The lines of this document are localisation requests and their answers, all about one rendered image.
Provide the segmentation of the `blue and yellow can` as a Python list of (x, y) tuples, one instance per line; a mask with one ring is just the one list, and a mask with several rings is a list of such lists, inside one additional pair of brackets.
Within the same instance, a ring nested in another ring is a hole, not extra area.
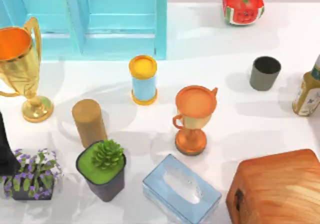
[(130, 60), (129, 71), (132, 76), (132, 100), (148, 106), (157, 99), (156, 73), (157, 62), (148, 55), (138, 55)]

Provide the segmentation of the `small orange trophy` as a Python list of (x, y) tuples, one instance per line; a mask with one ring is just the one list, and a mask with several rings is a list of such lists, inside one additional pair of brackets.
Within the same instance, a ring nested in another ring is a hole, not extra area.
[(176, 148), (187, 156), (201, 154), (207, 146), (207, 136), (202, 128), (210, 121), (217, 107), (218, 88), (212, 90), (190, 85), (181, 89), (175, 98), (177, 115), (172, 124), (178, 129)]

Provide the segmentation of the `wooden cylinder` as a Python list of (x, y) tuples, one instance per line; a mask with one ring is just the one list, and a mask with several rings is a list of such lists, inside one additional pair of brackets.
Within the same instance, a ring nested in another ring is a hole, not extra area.
[(107, 139), (102, 111), (98, 102), (93, 99), (80, 100), (72, 107), (71, 113), (85, 149), (94, 142)]

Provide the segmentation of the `green succulent in dark pot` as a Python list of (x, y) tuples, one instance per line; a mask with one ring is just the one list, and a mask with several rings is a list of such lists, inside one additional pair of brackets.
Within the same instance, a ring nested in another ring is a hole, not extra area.
[(76, 169), (90, 190), (110, 202), (125, 187), (124, 148), (112, 139), (93, 142), (76, 159)]

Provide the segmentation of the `light blue tissue box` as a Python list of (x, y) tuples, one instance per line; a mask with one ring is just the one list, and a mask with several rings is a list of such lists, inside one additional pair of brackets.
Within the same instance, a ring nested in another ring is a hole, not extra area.
[(221, 193), (172, 154), (142, 181), (144, 195), (177, 224), (202, 224), (218, 206)]

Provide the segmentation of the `light blue rack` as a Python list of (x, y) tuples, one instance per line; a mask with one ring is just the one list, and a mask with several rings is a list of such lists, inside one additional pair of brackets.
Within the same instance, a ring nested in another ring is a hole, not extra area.
[(167, 0), (0, 0), (0, 28), (31, 17), (45, 61), (166, 58)]

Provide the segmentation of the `dark grey cup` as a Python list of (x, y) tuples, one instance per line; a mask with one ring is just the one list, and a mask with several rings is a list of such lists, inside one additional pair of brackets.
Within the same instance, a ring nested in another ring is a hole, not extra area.
[(268, 91), (275, 83), (280, 71), (281, 63), (271, 56), (257, 57), (253, 64), (249, 83), (257, 91)]

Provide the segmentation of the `watermelon plant pot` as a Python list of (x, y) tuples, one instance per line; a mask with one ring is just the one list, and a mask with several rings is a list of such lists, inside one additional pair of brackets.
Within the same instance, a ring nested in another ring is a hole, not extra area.
[(235, 26), (255, 23), (264, 13), (263, 0), (222, 0), (225, 22)]

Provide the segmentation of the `wooden box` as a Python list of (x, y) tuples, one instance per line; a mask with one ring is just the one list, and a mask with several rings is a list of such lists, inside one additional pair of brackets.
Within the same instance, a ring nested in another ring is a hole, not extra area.
[(243, 160), (226, 196), (232, 224), (320, 224), (320, 162), (311, 149)]

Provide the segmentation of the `yellow-green bottle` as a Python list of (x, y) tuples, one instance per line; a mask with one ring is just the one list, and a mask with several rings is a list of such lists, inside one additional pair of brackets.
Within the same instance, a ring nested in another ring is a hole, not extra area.
[(320, 55), (317, 57), (311, 71), (303, 75), (297, 95), (292, 102), (295, 114), (308, 117), (314, 113), (320, 104)]

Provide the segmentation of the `large gold trophy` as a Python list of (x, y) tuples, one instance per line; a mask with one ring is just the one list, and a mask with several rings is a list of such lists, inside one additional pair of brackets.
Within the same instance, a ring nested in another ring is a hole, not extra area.
[(0, 28), (0, 79), (13, 90), (0, 90), (0, 96), (23, 96), (22, 115), (31, 123), (48, 119), (54, 105), (45, 96), (38, 96), (42, 38), (38, 20), (31, 17), (24, 27)]

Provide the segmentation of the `purple flower plant pot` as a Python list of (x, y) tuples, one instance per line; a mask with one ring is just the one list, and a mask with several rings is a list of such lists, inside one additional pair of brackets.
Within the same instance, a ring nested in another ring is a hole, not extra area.
[(13, 154), (20, 167), (14, 174), (0, 177), (1, 195), (16, 201), (51, 200), (63, 176), (57, 152), (43, 148), (31, 155), (19, 148)]

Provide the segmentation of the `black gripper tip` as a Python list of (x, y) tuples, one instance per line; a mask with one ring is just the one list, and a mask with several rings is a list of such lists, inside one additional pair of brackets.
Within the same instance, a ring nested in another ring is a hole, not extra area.
[(10, 148), (3, 115), (0, 112), (0, 177), (12, 176), (20, 168), (21, 164)]

